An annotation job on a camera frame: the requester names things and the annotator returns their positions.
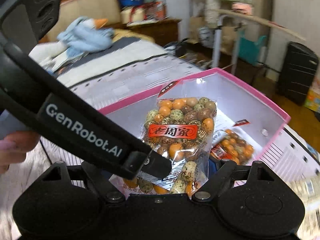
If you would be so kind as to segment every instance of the human hand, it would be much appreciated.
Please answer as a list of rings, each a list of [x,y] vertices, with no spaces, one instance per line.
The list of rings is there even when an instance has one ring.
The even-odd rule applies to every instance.
[[[33,131],[17,131],[0,140],[0,174],[9,169],[11,163],[21,163],[26,153],[38,143],[40,135]]]

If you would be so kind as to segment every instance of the wooden nightstand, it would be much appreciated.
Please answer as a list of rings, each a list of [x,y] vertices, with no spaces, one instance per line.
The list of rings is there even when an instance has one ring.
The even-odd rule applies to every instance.
[[[129,30],[150,36],[155,39],[156,44],[165,46],[172,41],[178,41],[180,19],[167,18],[157,23],[135,25],[127,27]]]

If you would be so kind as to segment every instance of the plastic bag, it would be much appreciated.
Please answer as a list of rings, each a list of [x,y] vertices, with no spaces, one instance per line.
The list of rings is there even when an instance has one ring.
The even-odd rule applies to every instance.
[[[126,198],[130,194],[144,194],[144,195],[157,195],[168,194],[169,190],[166,190],[160,186],[146,181],[141,178],[135,178],[133,180],[123,179],[119,176],[113,175],[109,181],[114,185]]]
[[[245,165],[252,157],[254,148],[240,136],[238,126],[249,124],[241,120],[230,129],[215,132],[212,139],[210,157],[218,160],[230,159],[238,165]]]
[[[191,195],[207,181],[217,102],[202,97],[203,82],[192,79],[165,85],[142,125],[141,139],[170,159],[172,170],[162,180],[143,172],[138,177],[171,194]]]

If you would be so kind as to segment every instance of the cardboard box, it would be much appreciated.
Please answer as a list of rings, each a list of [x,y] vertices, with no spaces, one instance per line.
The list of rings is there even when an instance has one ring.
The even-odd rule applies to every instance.
[[[188,95],[201,95],[218,101],[215,130],[224,130],[243,119],[251,123],[241,129],[247,134],[244,140],[252,142],[256,150],[252,160],[258,159],[268,149],[290,120],[286,112],[262,93],[220,68],[202,71],[182,79],[193,78],[202,80],[201,89],[196,84],[189,85],[186,87]],[[141,124],[145,122],[148,111],[154,108],[162,87],[160,85],[124,98],[100,109],[99,112],[139,138]],[[262,133],[263,130],[267,131],[267,135]]]
[[[198,43],[199,35],[198,28],[206,25],[204,17],[191,17],[189,20],[189,41],[191,43]]]
[[[304,106],[320,113],[320,69],[318,69],[312,86],[309,89]]]
[[[221,42],[221,52],[227,55],[232,55],[233,46],[235,40],[237,39],[237,32],[235,27],[222,27],[222,42]]]

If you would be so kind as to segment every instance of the teal bag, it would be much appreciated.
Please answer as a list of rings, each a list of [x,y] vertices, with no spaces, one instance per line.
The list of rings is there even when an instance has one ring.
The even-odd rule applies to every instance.
[[[258,41],[249,41],[244,37],[244,31],[240,32],[240,50],[239,58],[256,66],[259,61],[261,48],[264,46],[264,41],[267,36],[260,36]]]

